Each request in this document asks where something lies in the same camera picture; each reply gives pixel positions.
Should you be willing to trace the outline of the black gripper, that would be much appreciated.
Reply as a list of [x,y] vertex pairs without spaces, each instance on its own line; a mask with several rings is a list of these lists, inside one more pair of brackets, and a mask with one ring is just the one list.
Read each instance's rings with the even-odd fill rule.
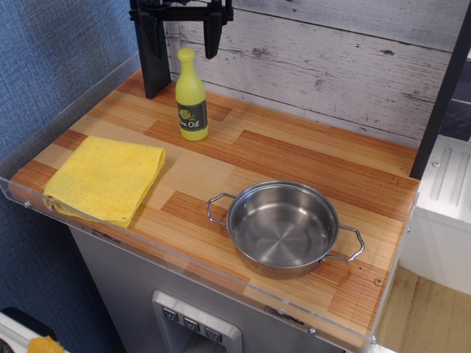
[[232,1],[209,1],[202,6],[188,3],[190,1],[132,1],[130,19],[138,19],[146,49],[152,57],[157,60],[162,58],[159,21],[204,21],[205,56],[210,60],[217,55],[222,22],[233,21]]

